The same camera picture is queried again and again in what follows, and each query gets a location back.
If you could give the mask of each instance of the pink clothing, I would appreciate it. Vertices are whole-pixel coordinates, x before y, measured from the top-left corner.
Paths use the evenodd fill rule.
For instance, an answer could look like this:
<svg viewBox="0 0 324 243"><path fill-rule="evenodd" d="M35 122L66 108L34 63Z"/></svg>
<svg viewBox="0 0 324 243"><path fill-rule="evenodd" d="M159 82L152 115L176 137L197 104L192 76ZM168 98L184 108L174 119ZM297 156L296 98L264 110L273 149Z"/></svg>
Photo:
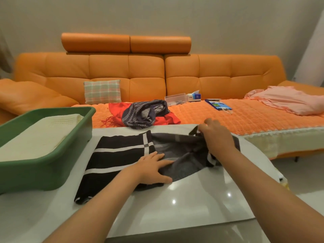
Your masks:
<svg viewBox="0 0 324 243"><path fill-rule="evenodd" d="M255 89L245 99L258 100L267 106L297 115L316 115L324 112L324 96L311 96L293 86L269 86L266 90Z"/></svg>

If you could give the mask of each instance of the table surface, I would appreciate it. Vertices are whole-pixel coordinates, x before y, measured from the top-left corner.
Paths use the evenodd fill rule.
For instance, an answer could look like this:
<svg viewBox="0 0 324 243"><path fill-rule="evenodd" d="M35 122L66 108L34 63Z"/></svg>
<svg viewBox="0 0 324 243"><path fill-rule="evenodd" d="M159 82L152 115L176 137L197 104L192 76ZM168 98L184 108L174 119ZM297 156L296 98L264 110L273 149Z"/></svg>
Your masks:
<svg viewBox="0 0 324 243"><path fill-rule="evenodd" d="M54 191L28 191L0 196L0 242L43 241L81 206L73 202L83 173L101 136L152 132L188 134L195 125L94 129L66 183ZM269 159L239 137L241 152L279 181ZM108 237L143 234L254 218L241 191L222 167L205 168L163 187L134 192L116 218Z"/></svg>

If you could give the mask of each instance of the white floor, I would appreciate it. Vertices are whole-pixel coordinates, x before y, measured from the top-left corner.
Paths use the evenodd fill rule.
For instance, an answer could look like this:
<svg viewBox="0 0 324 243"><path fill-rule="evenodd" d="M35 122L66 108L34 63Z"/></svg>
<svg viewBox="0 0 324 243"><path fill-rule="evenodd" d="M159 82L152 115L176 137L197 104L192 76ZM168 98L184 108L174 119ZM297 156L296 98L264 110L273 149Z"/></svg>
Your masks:
<svg viewBox="0 0 324 243"><path fill-rule="evenodd" d="M273 161L273 164L288 179L291 191L324 215L324 154L302 157L297 163L294 162L293 158L276 159ZM253 219L242 221L235 225L209 225L111 238L107 242L268 243L269 240L257 221Z"/></svg>

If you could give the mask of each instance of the white wall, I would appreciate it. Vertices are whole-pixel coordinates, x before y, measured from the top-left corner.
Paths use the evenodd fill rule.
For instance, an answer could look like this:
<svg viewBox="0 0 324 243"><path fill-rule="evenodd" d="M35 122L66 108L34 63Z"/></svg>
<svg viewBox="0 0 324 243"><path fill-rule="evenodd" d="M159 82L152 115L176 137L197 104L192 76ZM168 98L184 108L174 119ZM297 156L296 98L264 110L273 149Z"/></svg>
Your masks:
<svg viewBox="0 0 324 243"><path fill-rule="evenodd" d="M192 53L275 54L292 78L324 0L0 0L14 56L64 51L62 32L191 36Z"/></svg>
<svg viewBox="0 0 324 243"><path fill-rule="evenodd" d="M314 86L324 83L324 11L298 66L295 81Z"/></svg>

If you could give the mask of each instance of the tissue box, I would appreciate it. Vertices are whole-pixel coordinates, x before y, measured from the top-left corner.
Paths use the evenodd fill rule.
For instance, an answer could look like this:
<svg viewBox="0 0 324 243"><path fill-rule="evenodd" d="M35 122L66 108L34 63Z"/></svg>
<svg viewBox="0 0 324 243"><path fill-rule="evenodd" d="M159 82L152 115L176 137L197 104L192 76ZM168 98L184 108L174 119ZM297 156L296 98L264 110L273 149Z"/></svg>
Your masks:
<svg viewBox="0 0 324 243"><path fill-rule="evenodd" d="M187 101L188 102L201 101L201 94L200 93L189 93L189 94L187 94Z"/></svg>

